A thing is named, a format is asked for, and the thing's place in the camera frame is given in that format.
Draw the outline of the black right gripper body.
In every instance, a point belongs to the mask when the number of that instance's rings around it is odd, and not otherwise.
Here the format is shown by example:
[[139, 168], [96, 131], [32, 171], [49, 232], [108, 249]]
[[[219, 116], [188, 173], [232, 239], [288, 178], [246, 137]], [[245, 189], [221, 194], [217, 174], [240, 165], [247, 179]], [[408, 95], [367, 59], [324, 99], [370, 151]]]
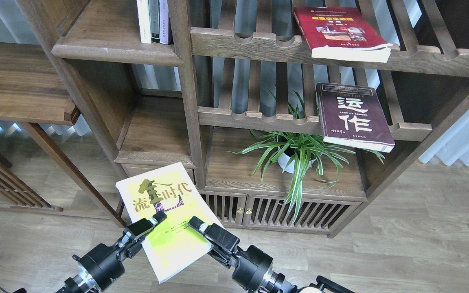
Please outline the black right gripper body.
[[239, 238], [217, 224], [202, 224], [202, 235], [212, 243], [209, 252], [224, 267], [234, 267], [232, 279], [249, 292], [272, 292], [274, 277], [273, 258], [250, 245], [247, 250], [239, 246]]

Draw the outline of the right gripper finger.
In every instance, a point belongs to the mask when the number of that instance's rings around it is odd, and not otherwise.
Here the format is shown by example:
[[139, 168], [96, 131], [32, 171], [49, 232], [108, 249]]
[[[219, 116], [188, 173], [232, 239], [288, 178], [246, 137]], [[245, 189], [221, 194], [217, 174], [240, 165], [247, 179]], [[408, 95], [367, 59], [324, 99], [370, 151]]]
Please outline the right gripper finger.
[[199, 232], [201, 235], [206, 234], [208, 231], [208, 224], [196, 216], [193, 216], [188, 221], [188, 226], [193, 228], [195, 231]]

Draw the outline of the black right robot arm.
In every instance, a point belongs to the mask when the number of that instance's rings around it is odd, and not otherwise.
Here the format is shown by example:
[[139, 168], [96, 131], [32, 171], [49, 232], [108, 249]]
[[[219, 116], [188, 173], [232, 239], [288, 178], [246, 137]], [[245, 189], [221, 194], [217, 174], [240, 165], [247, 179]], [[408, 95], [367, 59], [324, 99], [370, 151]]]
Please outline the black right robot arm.
[[350, 293], [336, 282], [318, 275], [316, 282], [298, 287], [285, 280], [285, 275], [272, 270], [273, 258], [261, 249], [250, 245], [242, 250], [239, 238], [218, 224], [208, 225], [193, 216], [188, 225], [210, 241], [208, 254], [227, 269], [234, 267], [232, 279], [249, 293]]

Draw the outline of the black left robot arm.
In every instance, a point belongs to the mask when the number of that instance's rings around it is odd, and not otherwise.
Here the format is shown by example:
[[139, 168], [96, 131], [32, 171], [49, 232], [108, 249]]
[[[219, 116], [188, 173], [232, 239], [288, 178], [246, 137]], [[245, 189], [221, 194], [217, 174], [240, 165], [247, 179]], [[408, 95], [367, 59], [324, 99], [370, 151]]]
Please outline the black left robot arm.
[[67, 278], [59, 293], [100, 293], [105, 291], [121, 275], [125, 258], [134, 257], [142, 247], [146, 235], [164, 221], [167, 215], [159, 211], [151, 218], [140, 219], [123, 230], [123, 236], [112, 246], [99, 244], [82, 258], [73, 255], [80, 268], [79, 274]]

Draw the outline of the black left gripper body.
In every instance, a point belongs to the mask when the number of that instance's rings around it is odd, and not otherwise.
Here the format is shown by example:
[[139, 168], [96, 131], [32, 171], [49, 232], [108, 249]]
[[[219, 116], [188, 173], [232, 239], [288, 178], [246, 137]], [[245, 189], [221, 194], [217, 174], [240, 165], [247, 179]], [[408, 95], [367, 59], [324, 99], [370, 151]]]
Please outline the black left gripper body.
[[141, 249], [141, 244], [154, 227], [149, 219], [141, 219], [123, 230], [112, 246], [100, 243], [82, 258], [73, 255], [80, 269], [72, 279], [74, 291], [105, 291], [121, 275], [125, 268], [122, 262], [125, 258], [134, 257]]

